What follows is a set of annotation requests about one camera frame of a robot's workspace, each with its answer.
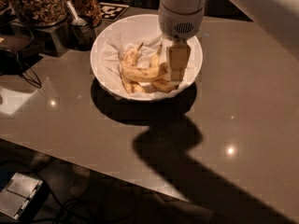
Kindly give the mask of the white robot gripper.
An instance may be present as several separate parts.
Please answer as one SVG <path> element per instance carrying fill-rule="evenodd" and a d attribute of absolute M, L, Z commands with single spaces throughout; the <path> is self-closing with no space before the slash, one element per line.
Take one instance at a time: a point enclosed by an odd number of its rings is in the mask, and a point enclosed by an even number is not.
<path fill-rule="evenodd" d="M 191 54 L 191 47 L 185 40 L 198 33 L 204 11 L 203 5 L 195 3 L 160 3 L 158 21 L 162 33 L 169 40 L 182 40 L 166 49 L 171 81 L 183 80 Z"/>

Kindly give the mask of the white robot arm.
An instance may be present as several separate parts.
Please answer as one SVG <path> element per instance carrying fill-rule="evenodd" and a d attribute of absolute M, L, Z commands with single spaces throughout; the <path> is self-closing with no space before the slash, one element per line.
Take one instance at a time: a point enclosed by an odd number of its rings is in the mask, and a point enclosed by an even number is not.
<path fill-rule="evenodd" d="M 195 36 L 205 15 L 250 19 L 299 59 L 299 0 L 160 0 L 160 29 L 169 40 Z"/>

